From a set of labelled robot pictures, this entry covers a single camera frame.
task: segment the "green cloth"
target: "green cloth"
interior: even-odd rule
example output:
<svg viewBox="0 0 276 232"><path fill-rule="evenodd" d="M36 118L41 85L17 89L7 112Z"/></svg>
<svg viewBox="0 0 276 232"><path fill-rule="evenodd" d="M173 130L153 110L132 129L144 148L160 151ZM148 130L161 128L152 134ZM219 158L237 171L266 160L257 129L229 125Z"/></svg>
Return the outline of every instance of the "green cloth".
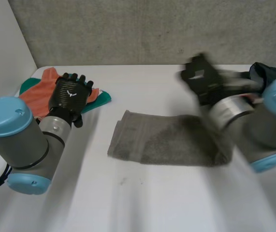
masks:
<svg viewBox="0 0 276 232"><path fill-rule="evenodd" d="M37 79L37 78L33 78L32 77L32 78L27 79L22 84L22 86L20 88L19 95L21 95L26 90L28 90L29 88L33 87L34 85L38 84L39 82L40 82L40 79ZM107 104L110 101L111 101L110 94L108 94L107 92L105 92L105 91L102 90L102 94L100 94L95 101L87 103L87 105L82 110L82 113L86 113L87 111L90 111L90 110L95 109L95 108L97 108L99 106Z"/></svg>

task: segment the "table surface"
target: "table surface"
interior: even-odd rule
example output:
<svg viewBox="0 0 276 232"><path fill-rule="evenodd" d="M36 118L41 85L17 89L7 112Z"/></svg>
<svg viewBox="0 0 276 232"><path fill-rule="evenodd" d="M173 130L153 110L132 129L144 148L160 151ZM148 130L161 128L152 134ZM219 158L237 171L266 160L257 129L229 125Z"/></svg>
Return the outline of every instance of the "table surface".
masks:
<svg viewBox="0 0 276 232"><path fill-rule="evenodd" d="M248 71L249 65L220 65ZM32 77L41 78L38 69ZM197 114L178 65L56 66L112 97L73 127L48 192L0 187L0 232L276 232L276 168L252 172L237 148L224 167L142 165L107 157L125 110ZM0 173L4 168L0 157Z"/></svg>

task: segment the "cable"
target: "cable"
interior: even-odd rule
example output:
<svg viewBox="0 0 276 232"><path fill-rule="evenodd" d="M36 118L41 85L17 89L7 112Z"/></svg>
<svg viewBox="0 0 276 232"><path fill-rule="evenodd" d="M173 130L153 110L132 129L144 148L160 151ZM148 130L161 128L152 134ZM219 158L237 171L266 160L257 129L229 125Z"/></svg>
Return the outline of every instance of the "cable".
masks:
<svg viewBox="0 0 276 232"><path fill-rule="evenodd" d="M12 171L12 168L7 164L3 173L0 176L0 186L3 185L4 181L8 178L8 175Z"/></svg>

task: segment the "orange towel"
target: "orange towel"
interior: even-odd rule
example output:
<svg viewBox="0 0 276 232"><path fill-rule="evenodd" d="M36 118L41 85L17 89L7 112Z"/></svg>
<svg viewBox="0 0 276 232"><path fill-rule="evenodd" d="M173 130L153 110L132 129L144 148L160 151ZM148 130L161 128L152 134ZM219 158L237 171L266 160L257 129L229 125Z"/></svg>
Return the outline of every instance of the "orange towel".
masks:
<svg viewBox="0 0 276 232"><path fill-rule="evenodd" d="M19 96L19 98L31 109L34 117L45 117L49 113L48 102L58 77L59 75L55 68L48 68L44 70L42 79L38 84ZM98 94L99 89L93 89L91 95L87 99L87 103L95 101Z"/></svg>

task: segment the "concrete wall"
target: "concrete wall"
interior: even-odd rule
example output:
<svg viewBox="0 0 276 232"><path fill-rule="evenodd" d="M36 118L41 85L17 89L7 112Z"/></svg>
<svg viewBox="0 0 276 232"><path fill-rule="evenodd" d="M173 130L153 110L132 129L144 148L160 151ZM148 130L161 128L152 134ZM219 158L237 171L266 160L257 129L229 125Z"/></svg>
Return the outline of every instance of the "concrete wall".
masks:
<svg viewBox="0 0 276 232"><path fill-rule="evenodd" d="M276 0L9 0L39 67L216 63L276 66Z"/></svg>

